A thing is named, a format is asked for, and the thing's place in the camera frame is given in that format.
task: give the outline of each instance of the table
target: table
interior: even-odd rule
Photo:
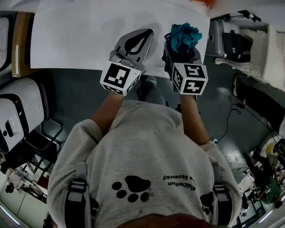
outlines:
[[[75,0],[35,15],[31,68],[102,70],[118,39],[133,30],[150,28],[154,39],[145,61],[146,74],[168,78],[162,61],[164,35],[172,24],[190,23],[203,35],[196,48],[203,62],[209,18],[158,0]]]

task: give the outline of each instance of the blue cloth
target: blue cloth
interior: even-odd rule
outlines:
[[[182,57],[192,58],[194,56],[194,48],[198,41],[202,38],[202,34],[189,23],[182,25],[172,25],[170,34],[170,45],[172,50]]]

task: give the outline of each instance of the wire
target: wire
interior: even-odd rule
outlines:
[[[226,134],[227,134],[227,132],[228,132],[228,120],[229,120],[229,117],[230,117],[231,112],[232,112],[232,111],[237,111],[237,114],[238,114],[238,115],[241,115],[241,111],[240,111],[240,110],[235,109],[235,108],[232,108],[232,106],[234,106],[234,105],[237,105],[237,104],[232,104],[232,105],[231,105],[230,111],[229,111],[228,116],[227,116],[227,119],[226,119],[226,131],[225,131],[225,133],[223,134],[223,136],[217,141],[217,143],[219,143],[219,142],[226,136]]]
[[[270,128],[269,128],[269,126],[268,126],[268,120],[267,120],[267,125],[265,125],[265,123],[263,123],[260,119],[258,119],[258,117],[257,117],[256,115],[254,115],[252,112],[250,112],[248,109],[246,109],[244,104],[242,104],[242,103],[237,103],[237,104],[232,104],[232,105],[231,105],[230,111],[229,111],[228,116],[227,116],[227,119],[226,119],[226,123],[227,123],[227,124],[226,124],[226,131],[225,131],[225,133],[223,134],[223,136],[217,141],[217,143],[219,143],[219,142],[226,136],[226,134],[227,134],[227,132],[228,132],[228,120],[229,120],[229,117],[230,117],[231,112],[232,112],[232,111],[237,111],[237,114],[238,114],[238,115],[241,115],[241,113],[242,113],[240,110],[238,110],[238,109],[236,109],[236,108],[232,108],[234,105],[237,106],[238,108],[241,108],[241,109],[246,110],[246,111],[249,112],[251,115],[253,115],[261,124],[263,124],[263,125],[269,130],[269,132],[270,132],[271,136],[273,137],[275,143],[276,143],[276,140],[275,140],[274,136],[272,135],[272,133],[274,133],[274,135],[280,140],[280,138],[279,138],[278,135],[275,133],[275,131],[274,131],[273,129],[270,129]]]
[[[232,159],[229,156],[225,156],[225,158],[229,158],[230,159],[230,162],[227,162],[227,163],[230,164],[230,169],[232,171],[235,171],[235,170],[237,171],[237,174],[241,174],[241,173],[243,173],[243,172],[245,172],[245,171],[247,171],[249,169],[246,164],[233,163]],[[232,165],[238,165],[239,167],[236,167],[235,169],[232,169]]]

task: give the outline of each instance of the floor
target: floor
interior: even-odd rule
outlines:
[[[232,94],[233,79],[239,71],[227,65],[215,65],[211,57],[205,57],[204,64],[207,66],[209,81],[203,95],[198,97],[198,107],[211,139],[220,139],[226,131],[226,118],[231,105],[239,102]],[[49,72],[53,77],[56,93],[57,110],[54,118],[64,125],[59,136],[59,139],[64,141],[76,123],[93,114],[108,91],[99,84],[101,71],[49,69]],[[259,88],[285,106],[285,95],[280,91],[259,84],[245,75],[242,78],[243,82]],[[165,78],[157,78],[157,81],[169,107],[175,109],[180,101],[179,95],[173,92],[172,82]],[[55,127],[49,125],[46,130],[50,135],[55,135]],[[236,111],[231,113],[228,132],[218,147],[228,157],[227,161],[230,162],[238,182],[242,180],[242,171],[245,170],[245,165],[238,165],[245,163],[242,154],[259,146],[268,133],[268,130],[245,110],[242,110],[240,115]]]

